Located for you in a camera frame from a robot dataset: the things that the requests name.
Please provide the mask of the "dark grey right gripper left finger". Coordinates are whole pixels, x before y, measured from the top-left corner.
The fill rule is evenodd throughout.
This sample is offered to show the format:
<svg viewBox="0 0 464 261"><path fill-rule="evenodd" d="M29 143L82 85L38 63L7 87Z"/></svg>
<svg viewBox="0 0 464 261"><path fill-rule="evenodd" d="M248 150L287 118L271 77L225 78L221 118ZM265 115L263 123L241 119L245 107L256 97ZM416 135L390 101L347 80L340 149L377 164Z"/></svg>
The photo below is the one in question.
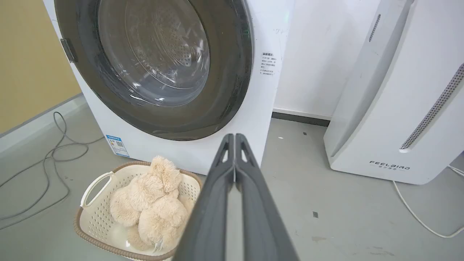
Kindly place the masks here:
<svg viewBox="0 0 464 261"><path fill-rule="evenodd" d="M234 135L223 138L173 256L174 261L224 261L228 195L234 185Z"/></svg>

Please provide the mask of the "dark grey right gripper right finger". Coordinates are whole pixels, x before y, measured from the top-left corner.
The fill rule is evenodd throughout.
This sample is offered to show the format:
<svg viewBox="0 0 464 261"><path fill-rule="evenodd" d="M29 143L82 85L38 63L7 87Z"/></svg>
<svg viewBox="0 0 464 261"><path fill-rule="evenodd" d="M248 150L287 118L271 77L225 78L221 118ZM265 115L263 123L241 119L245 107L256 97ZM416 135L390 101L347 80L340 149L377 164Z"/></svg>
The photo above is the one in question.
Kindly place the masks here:
<svg viewBox="0 0 464 261"><path fill-rule="evenodd" d="M242 196L244 259L298 261L260 166L243 134L235 135L236 187Z"/></svg>

